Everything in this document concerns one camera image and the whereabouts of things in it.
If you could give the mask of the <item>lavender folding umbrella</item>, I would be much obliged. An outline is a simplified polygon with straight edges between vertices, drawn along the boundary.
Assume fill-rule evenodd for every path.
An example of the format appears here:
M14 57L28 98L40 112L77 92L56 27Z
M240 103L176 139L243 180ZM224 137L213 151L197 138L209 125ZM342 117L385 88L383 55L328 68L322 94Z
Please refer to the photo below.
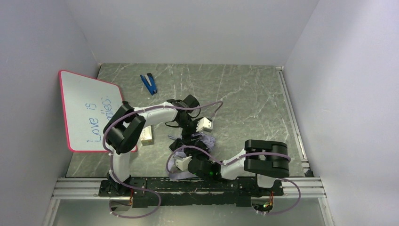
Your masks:
M208 152L211 151L214 146L216 139L211 136L207 135L205 133L195 133L192 135L192 138L194 138L194 146L201 146L201 149L207 150ZM168 173L168 177L172 180L181 180L181 179L187 179L187 178L197 178L198 176L190 173L189 171L181 171L180 169L177 168L175 165L175 160L179 158L185 158L187 157L187 154L184 153L183 150L179 150L175 153L173 153L170 158L167 160L167 166L166 166L166 172Z

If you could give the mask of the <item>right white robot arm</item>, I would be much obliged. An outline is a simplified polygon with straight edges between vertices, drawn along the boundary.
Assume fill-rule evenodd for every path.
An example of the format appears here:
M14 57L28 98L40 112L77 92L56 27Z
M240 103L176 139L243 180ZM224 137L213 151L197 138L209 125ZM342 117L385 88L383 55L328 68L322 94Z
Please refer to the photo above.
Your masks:
M197 146L184 145L183 148L191 157L188 171L201 179L233 181L250 172L256 174L260 188L271 188L276 179L289 176L291 158L288 146L283 142L249 139L238 154L223 161L216 160L208 151Z

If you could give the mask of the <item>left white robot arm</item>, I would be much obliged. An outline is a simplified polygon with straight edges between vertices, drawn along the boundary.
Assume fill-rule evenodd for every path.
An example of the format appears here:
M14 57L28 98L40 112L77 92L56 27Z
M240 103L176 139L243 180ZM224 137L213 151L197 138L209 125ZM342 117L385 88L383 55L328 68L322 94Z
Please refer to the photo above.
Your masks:
M175 121L182 128L181 138L176 139L169 147L176 150L183 145L193 145L207 149L197 131L200 119L191 116L191 112L199 108L198 100L188 95L183 100L170 99L159 106L133 108L127 101L104 128L104 145L111 147L111 166L107 174L110 188L118 196L127 195L131 190L129 173L130 152L135 148L144 128L159 123Z

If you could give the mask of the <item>small beige box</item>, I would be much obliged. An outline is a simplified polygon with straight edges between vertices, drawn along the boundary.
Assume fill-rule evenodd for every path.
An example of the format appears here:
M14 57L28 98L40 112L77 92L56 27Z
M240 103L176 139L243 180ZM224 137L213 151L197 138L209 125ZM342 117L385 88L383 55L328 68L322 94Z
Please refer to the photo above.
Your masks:
M154 144L151 126L147 126L147 127L143 128L141 135L140 135L140 142L141 142L142 146L148 146L148 145Z

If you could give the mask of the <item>blue stapler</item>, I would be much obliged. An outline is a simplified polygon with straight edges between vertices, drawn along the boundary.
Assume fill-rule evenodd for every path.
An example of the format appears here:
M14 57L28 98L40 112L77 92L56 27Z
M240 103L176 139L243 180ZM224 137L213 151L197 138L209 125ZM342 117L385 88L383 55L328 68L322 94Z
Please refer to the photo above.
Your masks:
M145 75L140 75L140 78L144 84L144 86L147 88L149 93L153 96L158 92L154 77L151 73L147 73Z

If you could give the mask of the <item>pink framed whiteboard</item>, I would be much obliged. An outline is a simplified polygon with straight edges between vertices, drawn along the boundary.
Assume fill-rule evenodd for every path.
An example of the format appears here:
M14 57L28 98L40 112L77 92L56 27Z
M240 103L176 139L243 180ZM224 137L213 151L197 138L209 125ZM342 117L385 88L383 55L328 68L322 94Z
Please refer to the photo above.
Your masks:
M105 152L103 129L122 105L118 85L59 71L68 148L75 153Z

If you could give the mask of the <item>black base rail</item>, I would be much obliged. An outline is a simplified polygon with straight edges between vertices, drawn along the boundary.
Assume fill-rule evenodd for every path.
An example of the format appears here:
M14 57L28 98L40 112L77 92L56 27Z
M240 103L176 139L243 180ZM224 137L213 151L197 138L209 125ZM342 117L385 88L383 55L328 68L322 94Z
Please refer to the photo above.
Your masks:
M113 201L128 201L133 198L133 208L150 206L191 206L191 205L235 205L250 207L252 198L282 196L281 180L275 180L272 187L261 188L256 177L237 177L233 181L210 182L198 178L171 180L167 177L133 177L130 184L134 189L112 186L103 180L98 191L99 197Z

